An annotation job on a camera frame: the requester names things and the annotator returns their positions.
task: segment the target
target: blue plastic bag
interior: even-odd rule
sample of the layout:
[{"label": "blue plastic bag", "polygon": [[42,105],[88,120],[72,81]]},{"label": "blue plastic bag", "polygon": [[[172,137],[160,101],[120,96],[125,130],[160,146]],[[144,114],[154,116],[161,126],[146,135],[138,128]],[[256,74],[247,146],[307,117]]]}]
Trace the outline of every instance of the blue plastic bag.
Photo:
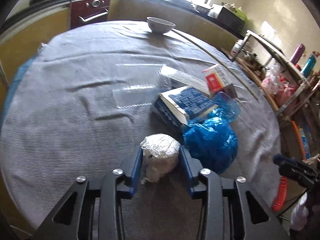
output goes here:
[{"label": "blue plastic bag", "polygon": [[221,174],[230,167],[238,152],[238,139],[229,125],[240,113],[237,103],[220,92],[212,100],[218,107],[202,123],[188,125],[184,143],[204,168]]}]

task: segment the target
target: purple bottle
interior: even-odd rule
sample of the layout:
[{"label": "purple bottle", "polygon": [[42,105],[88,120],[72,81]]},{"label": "purple bottle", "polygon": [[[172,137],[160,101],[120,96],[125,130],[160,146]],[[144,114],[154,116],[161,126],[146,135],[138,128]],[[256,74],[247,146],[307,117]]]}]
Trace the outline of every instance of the purple bottle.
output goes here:
[{"label": "purple bottle", "polygon": [[293,65],[296,65],[298,63],[305,49],[306,47],[303,44],[299,44],[299,46],[296,48],[295,52],[292,54],[290,58],[290,61]]}]

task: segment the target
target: tablecloth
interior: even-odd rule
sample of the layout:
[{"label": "tablecloth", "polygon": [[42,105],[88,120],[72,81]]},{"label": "tablecloth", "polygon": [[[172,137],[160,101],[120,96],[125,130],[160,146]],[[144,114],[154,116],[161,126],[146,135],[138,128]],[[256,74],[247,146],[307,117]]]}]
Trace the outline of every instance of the tablecloth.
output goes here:
[{"label": "tablecloth", "polygon": [[[232,75],[241,114],[231,123],[238,155],[222,175],[245,176],[271,205],[279,174],[277,119],[263,93],[221,52],[189,38],[225,62],[258,95]],[[145,136],[166,133],[150,105],[117,107],[114,90],[132,81],[117,64],[166,64],[204,80],[215,60],[176,33],[154,35],[145,22],[83,26],[54,37],[36,57],[15,92],[1,129],[0,165],[18,210],[38,227],[78,175],[102,177],[119,167]],[[140,185],[122,202],[127,239],[195,239],[201,201],[191,200],[176,169],[159,183]]]}]

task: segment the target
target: teal bottle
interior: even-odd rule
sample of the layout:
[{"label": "teal bottle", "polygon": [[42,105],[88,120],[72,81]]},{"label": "teal bottle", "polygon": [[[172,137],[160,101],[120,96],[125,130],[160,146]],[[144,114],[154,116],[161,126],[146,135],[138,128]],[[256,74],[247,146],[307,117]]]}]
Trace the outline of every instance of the teal bottle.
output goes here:
[{"label": "teal bottle", "polygon": [[317,62],[317,57],[319,56],[318,52],[313,51],[310,57],[307,60],[307,63],[304,65],[303,69],[301,70],[301,73],[307,78],[311,72],[313,67],[315,66]]}]

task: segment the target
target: white bowl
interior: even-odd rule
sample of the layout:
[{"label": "white bowl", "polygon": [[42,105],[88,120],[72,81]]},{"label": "white bowl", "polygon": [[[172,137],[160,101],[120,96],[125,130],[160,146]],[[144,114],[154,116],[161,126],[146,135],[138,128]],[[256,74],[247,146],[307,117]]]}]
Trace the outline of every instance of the white bowl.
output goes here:
[{"label": "white bowl", "polygon": [[163,19],[147,17],[149,28],[154,33],[164,34],[172,30],[176,25]]}]

